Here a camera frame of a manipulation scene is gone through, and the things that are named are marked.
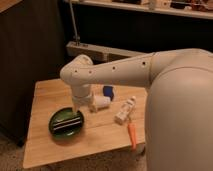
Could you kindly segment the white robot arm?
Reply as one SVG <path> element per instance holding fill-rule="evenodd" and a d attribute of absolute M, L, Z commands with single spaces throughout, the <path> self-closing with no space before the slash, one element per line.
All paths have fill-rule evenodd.
<path fill-rule="evenodd" d="M 144 87 L 147 171 L 213 171 L 213 53 L 179 49 L 95 65 L 79 55 L 60 71 L 76 108 L 92 84 Z"/>

